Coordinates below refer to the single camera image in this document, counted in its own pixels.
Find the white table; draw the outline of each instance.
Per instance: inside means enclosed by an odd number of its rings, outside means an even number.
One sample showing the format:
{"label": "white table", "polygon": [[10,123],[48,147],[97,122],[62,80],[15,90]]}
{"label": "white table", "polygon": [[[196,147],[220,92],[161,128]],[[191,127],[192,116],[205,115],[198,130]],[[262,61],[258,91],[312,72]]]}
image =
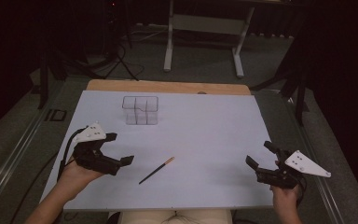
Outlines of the white table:
{"label": "white table", "polygon": [[[128,95],[157,96],[158,125],[126,125],[121,102]],[[275,155],[263,147],[269,135],[255,98],[245,95],[85,91],[43,197],[55,184],[69,136],[96,120],[107,133],[118,134],[116,141],[103,145],[105,156],[117,160],[130,155],[135,158],[116,176],[105,175],[90,183],[65,210],[272,206],[269,186],[257,183],[255,172],[245,163],[246,155],[250,155],[261,167],[274,169],[276,160]],[[174,161],[142,185],[138,184],[172,156]]]}

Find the hand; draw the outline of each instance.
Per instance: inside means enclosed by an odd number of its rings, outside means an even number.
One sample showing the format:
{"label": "hand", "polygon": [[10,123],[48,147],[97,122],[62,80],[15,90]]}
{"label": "hand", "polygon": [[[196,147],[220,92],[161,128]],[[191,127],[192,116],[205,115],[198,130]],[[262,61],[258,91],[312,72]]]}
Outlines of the hand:
{"label": "hand", "polygon": [[67,202],[73,200],[89,182],[103,175],[77,165],[73,159],[69,160],[72,162],[65,166],[57,184],[28,217],[26,224],[52,223]]}
{"label": "hand", "polygon": [[75,196],[83,190],[88,183],[101,177],[103,174],[83,168],[77,165],[74,158],[69,159],[69,163],[64,167],[62,175],[57,182],[56,187],[62,186],[63,195],[66,196],[67,200],[73,200]]}
{"label": "hand", "polygon": [[299,187],[295,186],[293,189],[281,189],[279,187],[271,186],[273,196],[273,205],[275,212],[283,224],[298,224],[301,220],[297,213],[297,195]]}

